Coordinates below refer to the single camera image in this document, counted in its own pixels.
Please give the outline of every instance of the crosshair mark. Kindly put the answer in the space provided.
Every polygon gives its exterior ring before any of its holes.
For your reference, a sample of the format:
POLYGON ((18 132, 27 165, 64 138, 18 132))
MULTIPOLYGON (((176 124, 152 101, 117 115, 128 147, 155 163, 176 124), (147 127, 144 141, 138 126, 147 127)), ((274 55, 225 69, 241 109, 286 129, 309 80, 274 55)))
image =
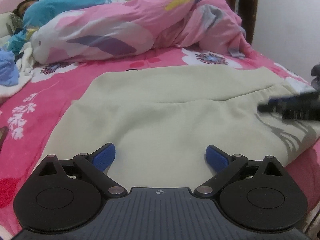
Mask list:
POLYGON ((157 193, 158 195, 162 195, 162 194, 164 194, 165 192, 164 192, 163 190, 159 189, 159 190, 155 191, 155 193, 157 193))

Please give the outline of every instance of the sleeping person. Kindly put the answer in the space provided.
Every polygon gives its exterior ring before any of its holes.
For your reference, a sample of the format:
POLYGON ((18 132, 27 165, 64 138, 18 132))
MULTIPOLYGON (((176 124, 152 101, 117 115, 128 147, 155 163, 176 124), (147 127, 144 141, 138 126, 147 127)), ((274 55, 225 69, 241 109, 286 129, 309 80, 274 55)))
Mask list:
POLYGON ((17 55, 32 34, 58 14, 106 3, 111 3, 111 0, 25 0, 13 11, 23 18, 23 30, 13 35, 3 49, 17 55))

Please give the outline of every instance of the blue clothing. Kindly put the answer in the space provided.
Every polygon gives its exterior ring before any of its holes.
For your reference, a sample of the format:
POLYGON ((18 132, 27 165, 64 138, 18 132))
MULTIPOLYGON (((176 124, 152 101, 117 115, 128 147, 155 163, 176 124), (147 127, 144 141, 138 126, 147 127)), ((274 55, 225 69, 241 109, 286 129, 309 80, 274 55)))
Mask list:
POLYGON ((0 85, 18 85, 19 70, 14 63, 14 55, 11 51, 0 49, 0 85))
POLYGON ((106 3, 111 3, 111 0, 40 0, 35 2, 25 11, 23 30, 12 36, 4 45, 4 49, 17 55, 23 44, 29 41, 31 35, 58 14, 106 3))

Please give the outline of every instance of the beige cloth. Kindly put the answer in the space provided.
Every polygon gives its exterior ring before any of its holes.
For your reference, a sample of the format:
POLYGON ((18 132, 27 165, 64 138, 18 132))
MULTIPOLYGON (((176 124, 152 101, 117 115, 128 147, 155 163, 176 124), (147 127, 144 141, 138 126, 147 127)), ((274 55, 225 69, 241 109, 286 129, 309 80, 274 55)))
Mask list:
POLYGON ((204 159, 209 145, 252 160, 274 155, 284 165, 310 147, 319 125, 257 115, 259 102, 292 93, 266 68, 201 65, 105 73, 66 111, 42 158, 71 159, 112 142, 116 159, 108 176, 127 189, 193 190, 212 177, 204 159))

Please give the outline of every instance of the white flower print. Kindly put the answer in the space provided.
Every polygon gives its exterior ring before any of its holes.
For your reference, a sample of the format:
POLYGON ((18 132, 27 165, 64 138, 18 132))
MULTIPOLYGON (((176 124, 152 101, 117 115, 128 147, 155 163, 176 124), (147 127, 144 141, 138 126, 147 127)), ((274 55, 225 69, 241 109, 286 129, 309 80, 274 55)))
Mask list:
POLYGON ((26 99, 23 100, 23 102, 28 102, 28 101, 31 101, 38 93, 34 93, 34 94, 31 94, 29 97, 27 97, 26 99))
POLYGON ((14 130, 15 126, 18 126, 18 123, 21 124, 20 121, 26 123, 25 120, 22 119, 23 113, 22 114, 14 114, 12 117, 8 119, 8 124, 9 124, 9 129, 14 130))
POLYGON ((215 65, 215 64, 224 64, 228 65, 229 67, 241 69, 242 66, 226 57, 224 57, 221 54, 218 53, 212 53, 210 51, 193 51, 193 50, 187 50, 182 49, 181 50, 186 56, 182 57, 182 60, 187 63, 188 65, 215 65))
POLYGON ((23 128, 19 126, 16 129, 13 129, 11 136, 14 140, 21 139, 23 137, 23 128))
POLYGON ((52 86, 45 88, 43 90, 41 90, 38 93, 34 93, 31 94, 30 96, 28 96, 27 98, 23 99, 22 102, 23 103, 27 103, 25 105, 21 105, 21 106, 17 106, 14 109, 12 109, 12 117, 10 117, 8 119, 8 125, 9 125, 9 131, 11 132, 11 137, 14 140, 18 140, 21 139, 23 137, 23 126, 27 123, 27 120, 23 119, 23 116, 25 114, 29 114, 32 113, 36 110, 36 104, 33 103, 33 99, 41 92, 52 88, 53 86, 55 86, 56 84, 58 84, 58 82, 56 82, 55 84, 53 84, 52 86))
POLYGON ((42 80, 47 80, 58 73, 65 73, 78 67, 78 63, 73 64, 50 64, 48 66, 36 67, 33 69, 33 77, 31 83, 40 82, 42 80))

